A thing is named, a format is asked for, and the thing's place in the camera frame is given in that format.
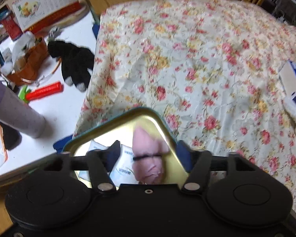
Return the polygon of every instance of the gold tin tray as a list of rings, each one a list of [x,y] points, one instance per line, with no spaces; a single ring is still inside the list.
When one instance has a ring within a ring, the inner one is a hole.
[[[177,183],[179,187],[182,187],[188,177],[188,173],[184,170],[175,154],[176,143],[164,125],[163,120],[155,111],[149,108],[140,107],[132,109],[95,127],[67,143],[63,151],[68,151],[74,156],[84,156],[89,149],[91,140],[107,147],[118,140],[121,144],[132,147],[133,131],[138,125],[150,135],[163,138],[170,148],[170,152],[163,155],[165,176],[162,183]],[[77,178],[88,187],[91,187],[91,183],[79,178],[78,174],[79,171],[76,171]]]

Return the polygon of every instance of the red jar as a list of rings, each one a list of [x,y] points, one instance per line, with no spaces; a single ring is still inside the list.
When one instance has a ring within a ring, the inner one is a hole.
[[[8,32],[12,41],[17,40],[20,36],[22,36],[22,31],[20,27],[13,20],[13,14],[11,11],[4,10],[0,13],[0,22]]]

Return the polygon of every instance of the calendar page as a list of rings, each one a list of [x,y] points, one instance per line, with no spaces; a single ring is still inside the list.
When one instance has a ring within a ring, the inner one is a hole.
[[[22,31],[78,0],[16,0],[13,11]]]

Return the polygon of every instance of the red calendar base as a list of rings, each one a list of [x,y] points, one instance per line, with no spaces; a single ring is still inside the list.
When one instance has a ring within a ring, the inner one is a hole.
[[[30,26],[24,32],[31,31],[33,34],[36,34],[41,29],[61,20],[62,18],[66,17],[67,15],[74,13],[75,11],[78,11],[80,9],[81,9],[81,5],[79,4],[79,2],[75,2],[73,4],[70,4],[70,5],[48,15],[46,18],[35,23],[33,26]]]

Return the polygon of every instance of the brown leather case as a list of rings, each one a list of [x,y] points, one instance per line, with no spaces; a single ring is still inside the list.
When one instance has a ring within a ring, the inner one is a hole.
[[[46,57],[49,55],[44,38],[39,38],[41,38],[41,41],[37,45],[29,49],[23,57],[25,65],[24,67],[22,67],[22,70],[14,74],[7,75],[7,78],[10,81],[14,82],[17,86],[29,84],[22,81],[22,78],[26,80],[36,80],[38,70],[41,67],[43,60],[46,59]]]

